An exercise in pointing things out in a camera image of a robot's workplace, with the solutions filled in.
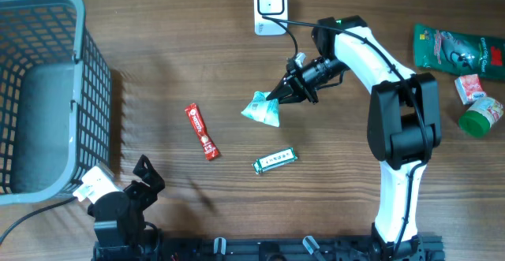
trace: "white label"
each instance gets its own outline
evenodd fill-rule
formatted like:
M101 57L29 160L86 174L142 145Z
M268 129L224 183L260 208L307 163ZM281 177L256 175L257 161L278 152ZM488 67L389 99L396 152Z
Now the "white label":
M500 117L503 116L503 105L496 100L485 97L478 99L468 111L476 111L488 119L489 124L492 126Z
M193 115L193 122L195 122L195 127L198 132L202 132L202 125L200 125L198 118L196 118L195 115Z
M291 151L291 149L287 149L273 155L269 155L268 157L261 158L260 164L262 167L271 166L279 162L285 162L286 160L290 160L292 158L294 158L293 151Z
M73 193L79 202L88 198L95 203L107 193L121 191L98 166L93 166L81 180L83 184Z
M474 93L472 93L472 100L476 101L478 99L482 99L485 96L486 96L485 91L475 91Z

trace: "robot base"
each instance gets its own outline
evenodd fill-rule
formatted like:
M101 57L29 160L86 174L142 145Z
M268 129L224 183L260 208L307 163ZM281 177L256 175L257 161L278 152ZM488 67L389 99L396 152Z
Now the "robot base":
M317 239L326 261L369 261L370 236ZM401 261L444 261L442 237L422 237L417 253ZM175 261L313 261L300 239L226 240L225 254L215 254L215 240L166 239L162 260Z

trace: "green snack bag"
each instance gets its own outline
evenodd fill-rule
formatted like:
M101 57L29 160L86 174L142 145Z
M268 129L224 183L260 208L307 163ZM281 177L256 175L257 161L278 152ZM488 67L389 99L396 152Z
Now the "green snack bag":
M505 80L505 40L496 37L440 31L416 24L413 54L417 67L433 68L457 76L477 74Z

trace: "small red and white box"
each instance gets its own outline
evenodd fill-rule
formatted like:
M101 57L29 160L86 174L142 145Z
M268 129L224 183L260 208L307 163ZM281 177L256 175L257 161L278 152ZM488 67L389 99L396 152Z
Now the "small red and white box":
M481 81L477 74L460 76L454 82L456 83L459 97L465 105L475 103L478 99L487 95L486 92L482 90Z

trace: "green bottle cap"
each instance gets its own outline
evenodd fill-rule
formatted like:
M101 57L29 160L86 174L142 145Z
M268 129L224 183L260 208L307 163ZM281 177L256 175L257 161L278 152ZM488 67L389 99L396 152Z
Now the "green bottle cap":
M463 116L459 118L459 127L470 135L481 138L488 133L491 124L484 115L470 110L466 111Z

